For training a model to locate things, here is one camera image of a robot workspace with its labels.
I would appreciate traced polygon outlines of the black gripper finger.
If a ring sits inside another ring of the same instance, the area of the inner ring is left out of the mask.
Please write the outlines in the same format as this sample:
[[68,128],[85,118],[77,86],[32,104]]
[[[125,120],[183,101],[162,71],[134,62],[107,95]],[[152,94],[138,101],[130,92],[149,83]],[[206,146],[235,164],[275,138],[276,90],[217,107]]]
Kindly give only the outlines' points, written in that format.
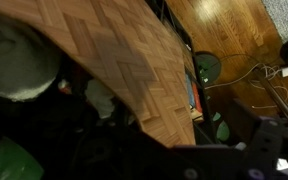
[[288,127],[270,119],[255,129],[245,148],[176,146],[175,180],[288,180]]

